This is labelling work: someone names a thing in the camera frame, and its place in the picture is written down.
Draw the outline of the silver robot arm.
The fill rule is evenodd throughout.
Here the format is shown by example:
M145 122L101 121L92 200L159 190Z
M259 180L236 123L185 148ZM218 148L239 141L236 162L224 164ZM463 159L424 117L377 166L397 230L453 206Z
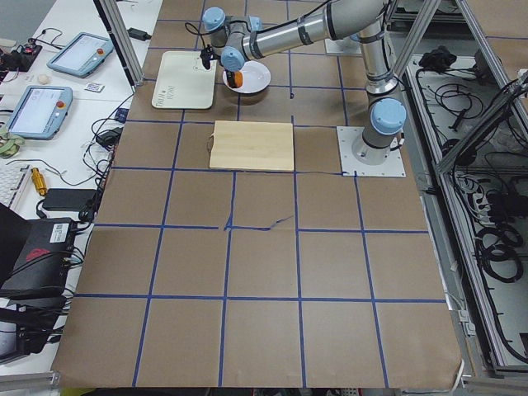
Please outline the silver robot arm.
M297 35L295 22L288 26L284 17L315 17L323 21L341 20L354 26L359 13L379 11L383 1L204 1L194 13L200 18L204 42L225 47L224 35L243 39L251 25L250 13L263 12L267 39L286 29ZM381 90L398 94L395 78L389 76L389 49L385 40L376 40L379 31L363 32L368 43L360 56L336 56L325 43L313 40L304 45L295 39L290 48L272 40L274 54L259 61L271 70L271 85L259 92L242 94L222 83L211 109L192 111L188 122L217 120L292 123L295 132L295 166L299 171L336 172L339 167L337 127L363 127L373 134L370 109L383 100Z

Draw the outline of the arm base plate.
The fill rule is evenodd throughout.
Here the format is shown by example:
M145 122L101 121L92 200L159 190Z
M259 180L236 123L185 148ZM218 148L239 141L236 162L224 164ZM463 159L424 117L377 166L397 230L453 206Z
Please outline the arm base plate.
M363 130L363 127L337 127L342 175L348 177L406 177L397 139L394 138L388 148L371 148L363 140Z
M355 36L350 36L341 40L324 41L325 51L328 55L334 56L355 56L362 57L361 41Z

